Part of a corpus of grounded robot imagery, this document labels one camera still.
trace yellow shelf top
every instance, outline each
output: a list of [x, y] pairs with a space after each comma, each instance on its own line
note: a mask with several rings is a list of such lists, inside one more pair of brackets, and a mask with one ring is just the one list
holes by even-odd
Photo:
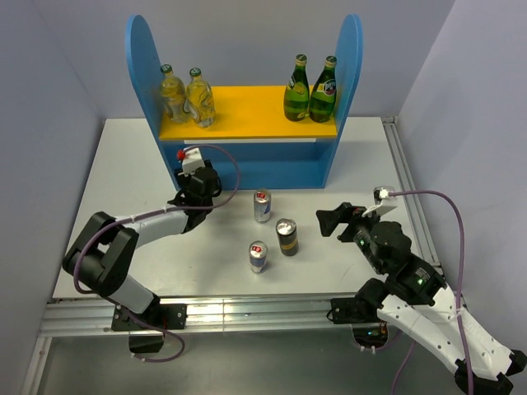
[[316, 123], [309, 116], [299, 122], [283, 114], [285, 86], [213, 86], [216, 122], [200, 128], [190, 119], [172, 123], [163, 111], [162, 141], [217, 140], [228, 138], [335, 138], [337, 129], [332, 117]]

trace green glass bottle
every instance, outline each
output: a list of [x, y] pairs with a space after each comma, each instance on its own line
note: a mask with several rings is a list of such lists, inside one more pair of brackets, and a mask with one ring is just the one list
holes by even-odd
[[295, 71], [283, 95], [283, 112], [290, 121], [304, 119], [310, 105], [310, 86], [305, 74], [306, 64], [307, 56], [302, 53], [296, 56]]
[[315, 122], [327, 122], [331, 118], [337, 99], [337, 83], [335, 82], [335, 66], [337, 58], [328, 56], [324, 70], [320, 74], [310, 100], [310, 118]]

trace silver can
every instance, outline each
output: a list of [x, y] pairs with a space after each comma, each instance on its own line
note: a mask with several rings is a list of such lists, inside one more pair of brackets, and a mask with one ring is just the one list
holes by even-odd
[[260, 223], [271, 218], [271, 193], [266, 188], [260, 188], [254, 193], [254, 218]]
[[250, 268], [255, 273], [263, 273], [267, 269], [267, 245], [256, 240], [249, 246]]

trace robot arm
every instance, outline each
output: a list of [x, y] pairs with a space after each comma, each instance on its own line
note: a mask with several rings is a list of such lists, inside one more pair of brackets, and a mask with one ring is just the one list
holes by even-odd
[[397, 207], [389, 191], [376, 188], [375, 205], [369, 209], [343, 203], [335, 210], [316, 212], [324, 237], [338, 224], [347, 224], [338, 239], [354, 242], [375, 272], [387, 275], [384, 282], [370, 279], [355, 298], [344, 303], [332, 300], [333, 322], [381, 319], [393, 324], [434, 354], [467, 392], [468, 373], [457, 323], [460, 314], [469, 344], [474, 393], [510, 393], [513, 386], [507, 377], [523, 371], [525, 354], [496, 341], [465, 308], [456, 312], [454, 292], [429, 263], [411, 253], [412, 241], [401, 225], [380, 220], [380, 215]]
[[[181, 190], [163, 207], [164, 215], [131, 216], [129, 223], [105, 232], [88, 250], [78, 277], [97, 295], [121, 304], [154, 326], [160, 323], [160, 300], [128, 274], [133, 253], [154, 240], [191, 231], [212, 211], [212, 198], [222, 191], [217, 172], [209, 160], [202, 159], [198, 148], [187, 151], [180, 159], [182, 168], [175, 171], [175, 177]], [[173, 211], [175, 207], [193, 210]], [[126, 218], [114, 218], [104, 212], [94, 214], [64, 257], [64, 270], [73, 276], [78, 257], [89, 240], [109, 224]]]

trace dark can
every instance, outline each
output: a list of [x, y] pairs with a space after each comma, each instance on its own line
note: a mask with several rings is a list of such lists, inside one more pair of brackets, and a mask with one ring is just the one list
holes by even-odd
[[288, 257], [295, 255], [298, 252], [298, 237], [295, 221], [289, 218], [282, 218], [277, 222], [276, 230], [282, 253]]

